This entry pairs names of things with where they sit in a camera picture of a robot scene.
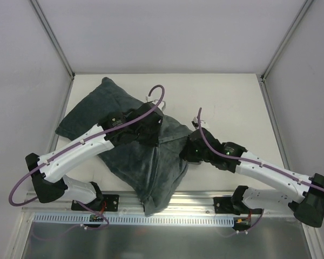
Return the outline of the grey zebra plush pillowcase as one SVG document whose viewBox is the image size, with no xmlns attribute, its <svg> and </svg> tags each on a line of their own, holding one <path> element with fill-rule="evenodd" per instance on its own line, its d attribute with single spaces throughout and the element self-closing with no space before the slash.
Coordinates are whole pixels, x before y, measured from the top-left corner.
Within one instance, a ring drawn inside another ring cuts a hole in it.
<svg viewBox="0 0 324 259">
<path fill-rule="evenodd" d="M 129 95 L 108 77 L 83 98 L 60 122 L 55 132 L 70 141 L 88 131 L 110 112 L 139 108 L 142 101 Z M 186 175 L 188 164 L 179 157 L 191 130 L 165 115 L 156 147 L 134 141 L 98 154 L 111 173 L 131 186 L 146 216 L 165 209 Z"/>
</svg>

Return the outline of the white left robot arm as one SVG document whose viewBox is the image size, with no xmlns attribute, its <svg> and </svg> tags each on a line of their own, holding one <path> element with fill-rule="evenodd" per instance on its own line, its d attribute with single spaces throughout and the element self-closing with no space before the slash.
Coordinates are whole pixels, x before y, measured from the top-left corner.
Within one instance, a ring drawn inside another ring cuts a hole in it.
<svg viewBox="0 0 324 259">
<path fill-rule="evenodd" d="M 154 100 L 138 109 L 111 112 L 63 148 L 46 155 L 26 156 L 39 202 L 50 203 L 63 197 L 79 201 L 89 210 L 99 209 L 104 198 L 98 185 L 75 180 L 67 173 L 93 156 L 134 141 L 156 146 L 164 108 L 164 101 L 159 104 Z"/>
</svg>

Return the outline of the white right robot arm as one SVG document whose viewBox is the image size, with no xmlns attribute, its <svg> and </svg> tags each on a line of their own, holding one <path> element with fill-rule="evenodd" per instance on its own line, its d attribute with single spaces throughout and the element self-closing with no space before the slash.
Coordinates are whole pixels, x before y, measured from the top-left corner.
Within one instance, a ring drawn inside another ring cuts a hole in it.
<svg viewBox="0 0 324 259">
<path fill-rule="evenodd" d="M 229 171 L 258 180 L 271 189 L 237 186 L 220 208 L 236 215 L 264 209 L 293 214 L 300 222 L 315 228 L 324 219 L 324 176 L 302 175 L 264 161 L 233 142 L 221 143 L 208 130 L 192 132 L 179 154 L 189 163 L 208 162 L 221 171 Z"/>
</svg>

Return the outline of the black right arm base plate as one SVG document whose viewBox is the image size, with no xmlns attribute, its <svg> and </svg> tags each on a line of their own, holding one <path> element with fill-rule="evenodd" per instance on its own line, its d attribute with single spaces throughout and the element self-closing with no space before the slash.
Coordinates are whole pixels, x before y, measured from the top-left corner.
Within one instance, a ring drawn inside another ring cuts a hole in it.
<svg viewBox="0 0 324 259">
<path fill-rule="evenodd" d="M 262 213 L 261 208 L 248 208 L 242 202 L 232 202 L 231 197 L 214 197 L 213 198 L 214 211 L 216 214 L 253 214 L 259 215 Z"/>
</svg>

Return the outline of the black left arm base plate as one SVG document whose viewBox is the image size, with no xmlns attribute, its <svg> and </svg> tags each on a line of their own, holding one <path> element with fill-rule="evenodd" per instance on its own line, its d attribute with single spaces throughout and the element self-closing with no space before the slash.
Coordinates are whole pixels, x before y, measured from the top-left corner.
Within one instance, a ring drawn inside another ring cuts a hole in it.
<svg viewBox="0 0 324 259">
<path fill-rule="evenodd" d="M 118 194 L 103 194 L 100 200 L 94 200 L 88 204 L 86 207 L 94 211 L 104 211 L 104 212 L 117 212 L 119 205 L 119 195 Z"/>
</svg>

